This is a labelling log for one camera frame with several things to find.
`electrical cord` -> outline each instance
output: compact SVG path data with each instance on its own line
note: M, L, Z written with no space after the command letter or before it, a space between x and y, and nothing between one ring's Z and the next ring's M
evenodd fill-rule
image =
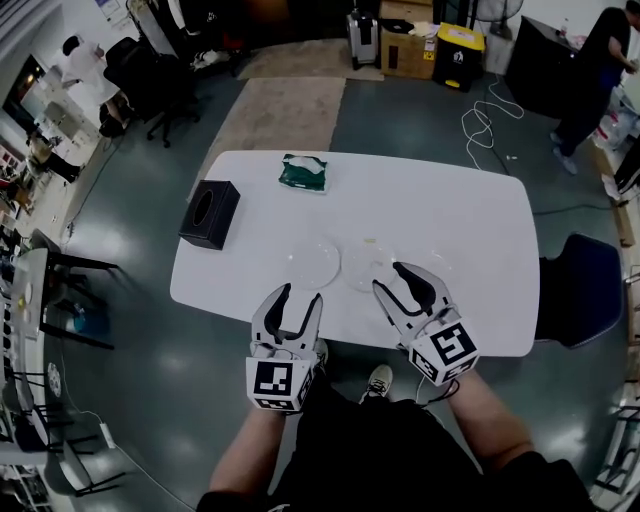
M458 379L453 379L451 381L451 384L449 384L449 387L447 388L447 390L442 393L440 396L433 398L431 400L428 400L427 403L425 404L420 404L420 390L422 389L422 384L424 384L424 375L422 376L422 379L420 379L420 383L418 384L418 389L416 389L416 404L418 405L418 407L422 408L422 409L426 409L427 407L429 407L431 404L435 404L436 402L441 402L442 400L447 400L448 398L451 398L453 395L455 395L459 390L460 390L460 383L458 382Z
M98 421L101 424L104 424L104 421L102 421L102 418L96 414L95 412L92 411L81 411L78 406L76 406L76 404L73 401L73 398L71 398L71 393L69 392L69 386L67 386L67 370L64 364L64 348L61 348L60 350L60 361L62 362L62 382L64 383L64 389L67 392L67 398L69 399L69 403L71 404L71 406L78 411L80 414L92 414L93 416L95 416L96 418L98 418ZM196 512L196 509L193 508L191 505L189 505L188 503L182 501L180 498L178 498L175 494L173 494L169 489L167 489L164 485L162 485L160 482L158 482L155 478L153 478L140 464L138 464L132 457L131 455L129 455L126 451L124 451L124 449L122 447L120 447L119 445L117 445L115 442L113 443L115 445L116 448L118 448L118 450L120 450L122 452L122 454L127 457L127 459L129 459L131 461L131 463L136 466L140 471L142 471L142 473L149 478L149 480L151 480L154 484L156 484L160 489L162 489L165 493L167 493L169 496L171 496L174 500L176 500L178 503L180 503L181 505L183 505L185 508L188 508L189 510L192 510L193 512Z
M587 210L599 210L603 212L608 212L611 210L610 206L596 206L593 204L577 204L575 206L568 206L567 208L558 208L557 210L548 210L543 212L533 212L535 217L544 217L545 215L555 215L556 213L565 213L573 210L580 210L581 208L585 208Z
M490 101L486 101L486 93L487 90L485 90L485 100L477 100L474 104L473 104L473 108L468 110L467 112L465 112L462 117L460 118L460 121L462 122L462 130L464 131L465 136L467 137L467 154L471 157L471 160L473 160L474 165L476 166L476 169L478 169L479 171L482 171L482 168L478 165L478 162L476 161L476 158L473 156L473 153L471 152L471 144L476 144L477 146L480 146L481 148L485 148L485 149L493 149L494 147L494 136L493 136L493 130L491 129L491 118L489 117L489 115L485 112L482 112L481 110L478 109L478 107L480 105L485 105L485 110L486 107L488 106L492 106L492 107L496 107L499 108L500 110L502 110L505 114L507 114L508 116L514 118L514 119L522 119L524 117L524 109L518 105L517 103L514 103L512 101L507 101L504 98L501 98L500 96L498 96L498 94L493 90L493 87L498 85L500 83L500 78L498 77L498 75L496 74L496 81L494 83L492 83L489 88L488 91L493 94L496 99L498 99L499 101L501 101L503 104L506 105L512 105L518 109L520 109L520 113L519 114L514 114L512 112L509 112L506 108L504 108L502 105L498 105L497 103L492 103ZM484 128L482 128L482 130L479 130L477 132L472 133L471 135L469 135L469 132L467 131L467 126L465 124L465 119L469 114L475 114L476 118L478 119L478 121L480 121L480 123L482 124L482 126ZM479 140L476 139L476 137L489 132L489 135L491 136L491 142L488 144L485 144ZM506 166L504 165L504 162L502 162L502 160L498 157L498 159L501 161L503 167L506 170Z
M521 119L521 118L524 116L524 110L522 109L522 107L520 107L520 105L518 105L518 104L516 104L516 103L512 103L512 102L509 102L509 101L504 100L503 98L501 98L500 96L498 96L498 95L495 93L495 91L493 91L492 87L494 87L495 85L497 85L499 82L500 82L500 79L499 79L498 75L496 75L496 81L495 81L493 84L491 84L489 87L486 87L486 88L485 88L485 90L484 90L484 99L483 99L483 101L481 101L481 102L478 102L478 101L477 101L477 102L474 104L473 109L469 110L467 113L465 113L465 115L464 115L464 116L462 116L462 119L463 119L463 121L462 121L462 126L463 126L463 129L465 129L465 125L464 125L464 117L465 117L465 116L467 116L468 114L470 114L471 112L474 112L474 113L476 114L476 117L478 117L478 119L480 120L480 122L484 125L484 129L483 129L483 130L481 130L481 131L479 131L479 132L474 133L473 135L471 135L471 137L469 137L469 135L467 134L467 131L466 131L466 129L465 129L465 135L467 136L467 139L468 139L468 140L467 140L467 153L469 153L469 156L471 156L471 158L473 159L473 162L474 162L474 164L476 164L476 167L477 167L479 170L482 170L482 169L480 169L480 167L478 166L478 164L477 164L477 162L476 162L476 159L473 157L473 155L471 154L471 151L470 151L470 149L469 149L469 146L470 146L471 142L474 142L475 144L477 144L477 145L479 145L479 146L481 146L481 147L484 147L484 148L486 148L486 149L490 149L490 150L491 150L491 152L492 152L492 153L495 155L495 157L497 158L497 160L498 160L498 162L500 163L500 165L502 166L502 169L504 170L504 173L505 173L507 176L512 176L511 172L509 171L509 168L507 167L507 164L505 164L504 160L502 159L502 157L500 156L500 154L499 154L499 153L496 151L496 149L495 149L495 145L494 145L494 141L495 141L495 134L494 134L494 132L493 132L493 129L491 128L492 123L491 123L491 118L489 117L489 114L488 114L488 111L487 111L487 110L488 110L488 109L487 109L487 106L488 106L488 105L496 106L496 107L500 108L501 110L503 110L504 112L506 112L507 114L511 115L511 117L514 117L515 119ZM488 101L487 101L487 96L488 96L488 93L489 93L489 92L491 92L491 94L493 94L493 95L494 95L496 98L498 98L500 101L503 101L503 102L505 102L505 103L507 103L507 104L510 104L510 105L515 105L515 106L517 106L520 110L522 110L522 113L523 113L523 114L522 114L522 116L520 116L520 117L516 117L516 116L514 116L512 113L507 112L507 111L506 111L503 107L501 107L500 105L496 105L496 104L494 104L494 103L488 102ZM482 103L482 104L484 105L484 108L483 108L483 111L484 111L484 112L478 112L478 111L477 111L477 105L478 105L478 103ZM487 122L484 122L484 121L483 121L483 119L478 115L478 113L482 114L482 116L484 117L484 119L485 119ZM489 131L489 133L491 134L491 144L483 145L483 144L481 144L481 143L479 143L478 141L476 141L476 140L474 140L474 139L473 139L476 135L481 135L481 134L485 133L486 131ZM633 201L634 199L636 199L636 198L638 197L638 195L640 195L640 193L636 194L633 198L629 199L628 201L623 201L623 202L621 202L620 204L618 204L618 205L616 205L616 206L617 206L618 208L621 208L621 207L623 207L623 206L626 206L628 203L630 203L631 201ZM558 208L558 209L554 209L554 210L547 210L547 211L541 211L541 212L533 212L533 215L534 215L534 216L536 216L536 217L544 217L544 216L547 216L547 215L555 215L555 214L558 214L558 213L566 213L566 212L570 212L570 211L574 211L574 210L580 210L580 209L589 209L589 210L597 210L597 211L610 211L610 210L611 210L611 207L610 207L610 206L597 206L597 205L592 205L592 204L586 204L586 203L585 203L585 204L578 204L578 205L574 205L574 206L569 206L569 207L566 207L566 208Z

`rug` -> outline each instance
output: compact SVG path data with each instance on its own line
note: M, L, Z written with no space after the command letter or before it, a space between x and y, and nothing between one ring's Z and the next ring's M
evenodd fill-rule
M224 151L328 151L338 119L344 78L254 78L220 127L189 198Z
M270 46L247 64L238 79L285 76L332 76L382 81L379 69L366 65L354 71L346 39L321 39Z

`concrete floor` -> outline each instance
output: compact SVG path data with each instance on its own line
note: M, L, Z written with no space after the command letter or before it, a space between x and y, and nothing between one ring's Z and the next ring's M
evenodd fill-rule
M98 413L116 442L191 506L205 492L212 469L249 410L244 358L250 330L248 324L173 302L169 283L185 198L242 87L227 76L202 83L202 121L179 128L169 150L157 140L146 141L140 125L128 132L100 174L66 247L71 254L117 263L124 271L89 273L96 293L110 304L110 340L116 350L55 339L46 344L45 362L59 364L64 347L67 383L76 404ZM508 96L504 87L497 90ZM331 150L471 167L460 116L482 94L482 84L465 95L415 80L349 81ZM497 151L503 158L518 157L509 169L525 183L534 211L608 204L585 149L577 156L577 177L561 170L548 139L553 120L531 113L521 121L497 112L492 116ZM484 169L503 172L490 151L473 151ZM428 214L428 205L424 209ZM607 211L539 216L536 226L544 256L558 254L573 231L617 246L613 216ZM369 372L383 362L391 364L396 376L392 399L415 396L418 373L400 353L340 343L331 343L330 349L330 377L346 396L359 397ZM612 433L611 407L619 397L625 363L626 328L621 322L578 350L537 345L523 359L483 359L478 370L524 418L539 451L551 460L567 458L590 484ZM428 397L434 391L425 387L423 393ZM433 410L460 439L447 406L438 404ZM97 431L91 415L75 417L79 429ZM289 423L278 471L293 447L295 419ZM96 477L125 464L115 451L91 462ZM120 489L83 498L77 505L87 511L184 510L138 471Z

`table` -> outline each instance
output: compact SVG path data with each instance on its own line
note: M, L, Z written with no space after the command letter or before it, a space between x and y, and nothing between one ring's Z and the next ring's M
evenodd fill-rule
M11 319L16 332L18 332L21 337L36 339L38 337L38 332L42 331L51 336L69 338L93 347L113 350L113 345L102 343L101 341L88 338L87 336L82 336L75 332L66 331L43 320L43 295L46 293L45 287L48 281L47 278L49 272L56 265L62 265L68 268L83 267L103 270L118 268L117 265L112 263L104 263L102 261L69 256L67 254L49 251L44 248L34 249L20 256L16 261L16 270L13 277L13 285L11 287L11 299L14 304L17 304L20 297L24 296L28 283L31 283L32 286L32 298L31 302L26 304L25 307L25 310L27 311L26 317L23 311L18 310L17 306L14 306ZM98 302L101 305L104 304L104 301L98 299L87 290L82 289L70 281L66 281L63 276L59 277L68 286L91 298L94 302Z
M222 154L208 180L230 180L240 192L222 251L180 240L171 296L182 304L251 321L285 282L287 255L309 235L340 252L376 238L399 261L443 279L468 318L485 356L524 356L533 345L539 261L533 215L522 183L504 175L434 162L345 153L314 153L328 162L326 195L278 183L282 151ZM413 304L399 277L391 291ZM398 333L372 293L350 288L341 274L319 290L320 336L394 348ZM282 329L297 332L315 291L293 290Z

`suitcase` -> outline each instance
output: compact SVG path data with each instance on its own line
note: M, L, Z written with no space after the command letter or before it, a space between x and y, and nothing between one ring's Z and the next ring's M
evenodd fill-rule
M368 12L354 9L347 15L347 33L353 69L363 64L375 64L379 68L378 20Z

